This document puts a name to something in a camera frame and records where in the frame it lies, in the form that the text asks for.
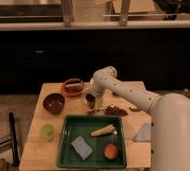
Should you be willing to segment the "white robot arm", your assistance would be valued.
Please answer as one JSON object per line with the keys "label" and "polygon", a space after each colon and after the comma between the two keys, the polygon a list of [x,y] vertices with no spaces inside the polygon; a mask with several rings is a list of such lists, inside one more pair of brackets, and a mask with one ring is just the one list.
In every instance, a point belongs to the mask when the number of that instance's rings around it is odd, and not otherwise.
{"label": "white robot arm", "polygon": [[177,93],[159,95],[127,85],[108,66],[94,72],[89,93],[102,97],[109,89],[151,116],[150,171],[190,171],[190,99]]}

